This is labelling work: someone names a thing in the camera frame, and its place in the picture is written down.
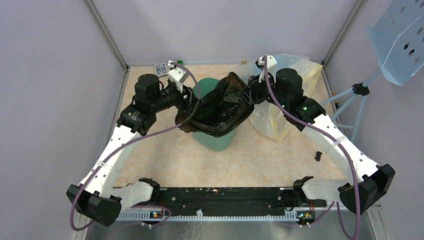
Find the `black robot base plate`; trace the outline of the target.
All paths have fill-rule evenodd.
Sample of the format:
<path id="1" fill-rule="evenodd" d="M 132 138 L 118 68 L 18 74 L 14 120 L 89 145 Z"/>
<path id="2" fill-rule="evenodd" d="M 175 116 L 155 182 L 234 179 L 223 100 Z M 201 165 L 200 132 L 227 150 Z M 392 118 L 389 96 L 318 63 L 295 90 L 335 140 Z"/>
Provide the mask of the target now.
<path id="1" fill-rule="evenodd" d="M 167 187 L 136 207 L 165 207 L 173 216 L 283 216 L 295 208 L 327 207 L 325 200 L 308 200 L 292 187 Z"/>

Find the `green plastic trash bin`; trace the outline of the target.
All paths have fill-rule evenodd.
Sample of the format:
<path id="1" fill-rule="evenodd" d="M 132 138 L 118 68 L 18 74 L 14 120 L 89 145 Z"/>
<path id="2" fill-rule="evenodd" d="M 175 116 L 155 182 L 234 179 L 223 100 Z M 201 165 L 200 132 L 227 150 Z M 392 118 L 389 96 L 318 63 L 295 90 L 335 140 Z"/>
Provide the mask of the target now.
<path id="1" fill-rule="evenodd" d="M 193 88 L 195 96 L 198 95 L 198 88 L 200 91 L 200 98 L 204 98 L 208 93 L 215 89 L 219 83 L 218 79 L 206 77 L 198 81 L 197 86 Z M 237 129 L 232 130 L 222 137 L 214 137 L 202 132 L 192 132 L 192 137 L 202 146 L 213 150 L 215 152 L 222 152 L 226 150 L 230 143 L 233 141 L 237 133 Z"/>

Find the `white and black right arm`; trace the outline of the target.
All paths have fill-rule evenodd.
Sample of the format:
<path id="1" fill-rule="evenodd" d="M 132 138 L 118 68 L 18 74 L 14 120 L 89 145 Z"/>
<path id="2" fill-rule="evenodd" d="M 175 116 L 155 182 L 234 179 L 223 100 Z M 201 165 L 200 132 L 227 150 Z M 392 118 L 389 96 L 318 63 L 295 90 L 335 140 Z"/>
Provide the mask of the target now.
<path id="1" fill-rule="evenodd" d="M 269 81 L 258 75 L 248 78 L 251 101 L 267 101 L 284 108 L 283 116 L 301 133 L 315 141 L 345 175 L 344 180 L 304 177 L 295 181 L 293 200 L 307 206 L 312 200 L 343 204 L 352 213 L 363 214 L 381 197 L 393 181 L 395 170 L 389 164 L 378 164 L 361 152 L 333 123 L 325 109 L 304 95 L 303 79 L 292 68 L 282 68 L 269 75 Z"/>

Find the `black trash bag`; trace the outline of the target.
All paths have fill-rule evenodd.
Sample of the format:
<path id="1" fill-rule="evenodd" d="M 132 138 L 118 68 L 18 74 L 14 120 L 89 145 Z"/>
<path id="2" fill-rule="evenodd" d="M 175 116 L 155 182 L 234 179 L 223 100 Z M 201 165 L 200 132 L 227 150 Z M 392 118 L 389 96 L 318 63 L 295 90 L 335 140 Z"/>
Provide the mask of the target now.
<path id="1" fill-rule="evenodd" d="M 234 72 L 218 81 L 201 99 L 193 97 L 178 108 L 175 124 L 185 133 L 220 138 L 243 123 L 255 106 L 248 99 L 248 85 Z"/>

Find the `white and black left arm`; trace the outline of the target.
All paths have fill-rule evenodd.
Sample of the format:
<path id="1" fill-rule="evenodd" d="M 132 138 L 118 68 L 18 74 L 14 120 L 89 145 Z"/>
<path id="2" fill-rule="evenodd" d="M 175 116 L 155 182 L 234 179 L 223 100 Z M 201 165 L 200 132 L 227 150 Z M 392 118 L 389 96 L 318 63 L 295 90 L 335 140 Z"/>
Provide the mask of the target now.
<path id="1" fill-rule="evenodd" d="M 169 77 L 167 84 L 155 74 L 141 75 L 134 85 L 130 104 L 120 113 L 112 135 L 100 158 L 77 185 L 71 184 L 66 195 L 72 206 L 69 223 L 74 231 L 82 231 L 97 222 L 112 225 L 122 211 L 138 203 L 154 207 L 160 202 L 158 183 L 141 179 L 129 186 L 115 188 L 115 182 L 137 144 L 182 127 L 198 110 L 200 89 L 184 85 L 186 74 Z M 187 118 L 172 127 L 150 133 L 157 113 L 180 107 Z"/>

